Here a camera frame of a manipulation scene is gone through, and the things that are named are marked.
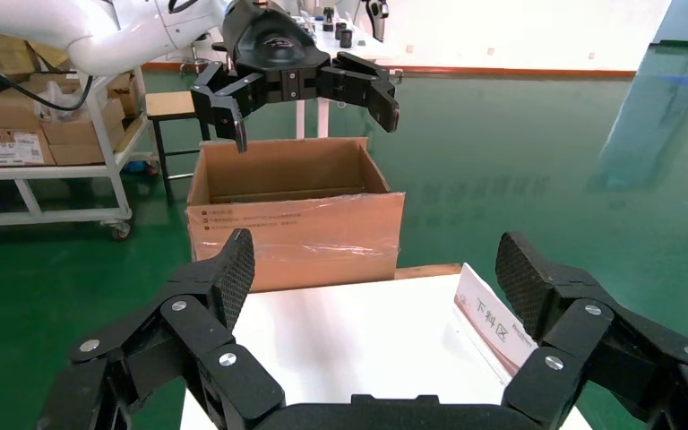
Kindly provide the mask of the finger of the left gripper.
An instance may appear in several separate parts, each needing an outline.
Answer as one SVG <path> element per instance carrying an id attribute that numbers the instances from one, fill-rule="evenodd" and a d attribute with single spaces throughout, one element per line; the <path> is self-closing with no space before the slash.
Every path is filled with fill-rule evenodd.
<path id="1" fill-rule="evenodd" d="M 347 52 L 339 52 L 320 69 L 320 97 L 366 108 L 387 133 L 394 133 L 400 105 L 389 72 L 380 65 Z"/>
<path id="2" fill-rule="evenodd" d="M 248 148 L 245 118 L 267 102 L 262 73 L 240 76 L 221 62 L 208 64 L 190 88 L 197 119 L 212 125 L 218 138 L 232 140 L 239 153 Z"/>

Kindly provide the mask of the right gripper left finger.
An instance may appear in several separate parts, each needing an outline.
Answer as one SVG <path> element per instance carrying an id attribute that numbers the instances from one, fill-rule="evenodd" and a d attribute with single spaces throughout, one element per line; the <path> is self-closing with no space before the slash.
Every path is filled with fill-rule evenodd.
<path id="1" fill-rule="evenodd" d="M 216 256 L 179 267 L 148 304 L 73 347 L 36 427 L 128 429 L 153 392 L 180 379 L 217 428 L 255 429 L 286 396 L 233 333 L 254 269 L 246 228 Z"/>

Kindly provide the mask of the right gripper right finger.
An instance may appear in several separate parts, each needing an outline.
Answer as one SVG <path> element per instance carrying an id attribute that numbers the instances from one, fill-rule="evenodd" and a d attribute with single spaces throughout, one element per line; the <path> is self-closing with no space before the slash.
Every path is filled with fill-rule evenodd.
<path id="1" fill-rule="evenodd" d="M 578 360 L 649 429 L 688 429 L 688 337 L 620 305 L 587 271 L 548 260 L 519 232 L 502 234 L 497 282 L 524 331 Z"/>

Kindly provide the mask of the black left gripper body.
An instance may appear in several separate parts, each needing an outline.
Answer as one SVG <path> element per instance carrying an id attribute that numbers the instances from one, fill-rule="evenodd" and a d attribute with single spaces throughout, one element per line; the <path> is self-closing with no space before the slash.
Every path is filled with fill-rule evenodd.
<path id="1" fill-rule="evenodd" d="M 221 27 L 241 78 L 257 73 L 265 102 L 316 99 L 318 73 L 331 64 L 305 30 L 272 1 L 233 1 Z"/>

